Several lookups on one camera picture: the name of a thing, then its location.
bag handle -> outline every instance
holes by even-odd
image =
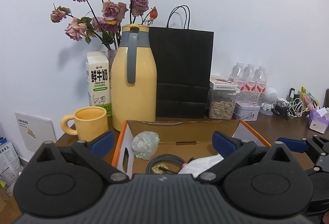
[[[170,21],[170,18],[172,17],[172,15],[179,9],[179,8],[183,8],[184,11],[185,11],[185,23],[184,23],[184,29],[185,29],[185,26],[186,26],[186,21],[187,21],[187,13],[186,13],[186,9],[185,7],[187,8],[187,10],[189,11],[189,21],[187,23],[187,29],[190,29],[190,17],[191,17],[191,12],[190,12],[190,8],[187,6],[187,5],[180,5],[180,6],[177,6],[176,8],[174,8],[172,10],[172,12],[169,14],[169,18],[168,18],[168,22],[167,22],[167,28],[169,27],[169,21]]]

bottle label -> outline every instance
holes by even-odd
[[[254,91],[256,88],[256,80],[248,80],[244,86],[245,91]]]
[[[243,90],[243,87],[244,87],[244,80],[242,79],[235,79],[234,84],[236,84],[238,87],[239,87],[239,90]]]
[[[257,82],[256,90],[260,93],[264,93],[266,88],[266,83]]]

screw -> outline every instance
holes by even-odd
[[[216,174],[213,172],[203,172],[200,174],[202,180],[210,181],[216,178]]]
[[[110,176],[110,179],[113,180],[113,181],[123,181],[126,179],[126,175],[121,173],[121,172],[116,172],[116,173],[113,173],[111,176]]]

plastic bag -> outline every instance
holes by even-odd
[[[137,158],[150,160],[159,144],[159,135],[153,131],[143,131],[137,134],[131,142],[131,148]]]
[[[319,101],[315,99],[312,94],[305,89],[305,87],[302,86],[300,92],[302,93],[302,101],[308,110],[311,111],[318,109],[317,107],[319,105]]]
[[[178,174],[192,174],[194,178],[197,178],[199,174],[208,170],[223,159],[224,158],[220,154],[198,158],[186,164]]]

white plastic bag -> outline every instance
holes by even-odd
[[[159,135],[152,131],[143,131],[137,134],[131,143],[131,148],[137,158],[150,160],[159,144]]]
[[[178,174],[192,174],[194,178],[197,178],[199,174],[205,172],[223,159],[220,154],[198,158],[186,164]]]

